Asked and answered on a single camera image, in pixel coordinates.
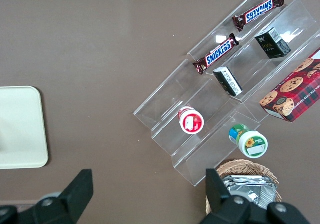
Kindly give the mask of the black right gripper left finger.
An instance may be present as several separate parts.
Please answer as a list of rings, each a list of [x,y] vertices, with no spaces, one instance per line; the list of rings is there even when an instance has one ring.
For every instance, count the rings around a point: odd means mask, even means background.
[[[49,195],[22,212],[14,205],[0,207],[2,224],[76,224],[94,195],[93,172],[83,169],[59,194]]]

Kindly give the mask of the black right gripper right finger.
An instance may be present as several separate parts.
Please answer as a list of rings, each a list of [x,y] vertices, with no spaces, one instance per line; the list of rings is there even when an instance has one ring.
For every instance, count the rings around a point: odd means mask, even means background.
[[[308,224],[306,217],[293,205],[270,203],[262,209],[244,197],[231,195],[215,169],[206,170],[206,196],[212,213],[202,224]]]

